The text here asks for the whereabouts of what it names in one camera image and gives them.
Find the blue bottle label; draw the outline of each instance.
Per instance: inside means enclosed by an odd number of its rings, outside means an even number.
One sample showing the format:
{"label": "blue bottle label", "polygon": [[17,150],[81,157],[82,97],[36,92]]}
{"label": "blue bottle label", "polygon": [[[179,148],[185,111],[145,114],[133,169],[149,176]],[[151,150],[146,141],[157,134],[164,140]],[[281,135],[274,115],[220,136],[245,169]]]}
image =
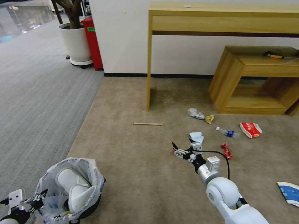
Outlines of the blue bottle label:
{"label": "blue bottle label", "polygon": [[232,138],[234,134],[233,130],[228,130],[226,136]]}

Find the white trash bag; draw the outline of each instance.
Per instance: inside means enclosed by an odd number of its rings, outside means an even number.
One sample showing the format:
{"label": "white trash bag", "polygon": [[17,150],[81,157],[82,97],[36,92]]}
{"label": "white trash bag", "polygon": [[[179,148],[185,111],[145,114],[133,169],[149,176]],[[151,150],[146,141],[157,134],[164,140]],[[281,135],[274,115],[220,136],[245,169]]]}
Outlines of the white trash bag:
{"label": "white trash bag", "polygon": [[[66,201],[69,195],[55,182],[57,174],[67,168],[81,175],[90,183],[92,188],[92,193],[85,205],[75,213],[71,213],[69,209],[67,209],[66,205],[68,203]],[[39,180],[35,195],[38,195],[45,189],[48,189],[48,192],[44,199],[44,206],[39,209],[38,212],[47,224],[66,224],[70,221],[76,222],[76,220],[85,218],[97,208],[105,181],[94,159],[67,158],[51,166],[46,174]]]}

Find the potted plant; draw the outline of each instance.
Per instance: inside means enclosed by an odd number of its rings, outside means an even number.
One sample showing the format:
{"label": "potted plant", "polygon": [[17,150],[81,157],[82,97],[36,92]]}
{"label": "potted plant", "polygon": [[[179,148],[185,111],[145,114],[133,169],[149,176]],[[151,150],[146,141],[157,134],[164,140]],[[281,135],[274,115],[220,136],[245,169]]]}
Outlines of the potted plant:
{"label": "potted plant", "polygon": [[57,4],[64,8],[69,18],[69,23],[59,26],[67,53],[73,65],[88,65],[91,59],[86,34],[83,24],[80,23],[78,7],[80,0],[55,0]]}

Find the yellow wrapper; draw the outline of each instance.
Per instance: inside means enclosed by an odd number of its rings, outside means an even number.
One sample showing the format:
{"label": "yellow wrapper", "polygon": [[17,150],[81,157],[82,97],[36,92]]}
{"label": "yellow wrapper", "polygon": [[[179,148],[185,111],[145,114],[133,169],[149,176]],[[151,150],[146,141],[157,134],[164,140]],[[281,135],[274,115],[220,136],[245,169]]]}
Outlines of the yellow wrapper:
{"label": "yellow wrapper", "polygon": [[211,123],[212,123],[212,120],[214,120],[214,115],[210,115],[210,116],[206,116],[206,117],[205,117],[205,121],[206,121],[208,124],[211,124]]}

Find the red snack bag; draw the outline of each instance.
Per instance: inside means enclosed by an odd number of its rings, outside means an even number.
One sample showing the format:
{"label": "red snack bag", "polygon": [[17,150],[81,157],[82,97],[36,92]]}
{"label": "red snack bag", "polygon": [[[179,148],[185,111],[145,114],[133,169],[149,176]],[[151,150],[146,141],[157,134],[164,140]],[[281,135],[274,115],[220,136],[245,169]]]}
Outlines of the red snack bag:
{"label": "red snack bag", "polygon": [[223,144],[221,145],[221,148],[224,149],[224,155],[225,155],[225,157],[226,157],[227,159],[232,159],[232,158],[233,158],[233,156],[232,156],[232,154],[231,154],[231,152],[230,152],[230,150],[229,150],[229,148],[228,148],[228,143],[227,143],[227,142],[223,143]]}
{"label": "red snack bag", "polygon": [[248,138],[256,138],[263,133],[256,123],[240,123],[240,128]]}

